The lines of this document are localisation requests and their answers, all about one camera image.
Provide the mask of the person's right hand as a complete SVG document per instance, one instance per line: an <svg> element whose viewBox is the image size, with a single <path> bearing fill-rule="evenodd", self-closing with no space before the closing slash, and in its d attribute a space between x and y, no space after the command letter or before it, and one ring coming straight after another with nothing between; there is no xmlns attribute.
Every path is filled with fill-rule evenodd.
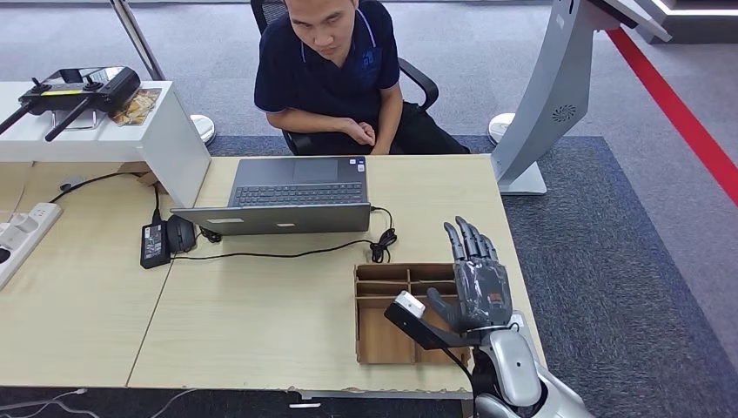
<svg viewBox="0 0 738 418"><path fill-rule="evenodd" d="M356 122L351 118L342 118L340 130L359 145L375 146L374 129L366 122Z"/></svg>

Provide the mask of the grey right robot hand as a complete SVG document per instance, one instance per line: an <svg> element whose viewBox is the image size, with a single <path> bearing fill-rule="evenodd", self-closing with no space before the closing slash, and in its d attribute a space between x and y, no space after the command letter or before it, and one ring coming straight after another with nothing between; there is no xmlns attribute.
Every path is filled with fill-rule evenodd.
<svg viewBox="0 0 738 418"><path fill-rule="evenodd" d="M458 300L447 302L431 287L426 295L432 310L457 334L505 326L513 313L512 293L492 241L460 216L454 224L446 222L444 230L451 244Z"/></svg>

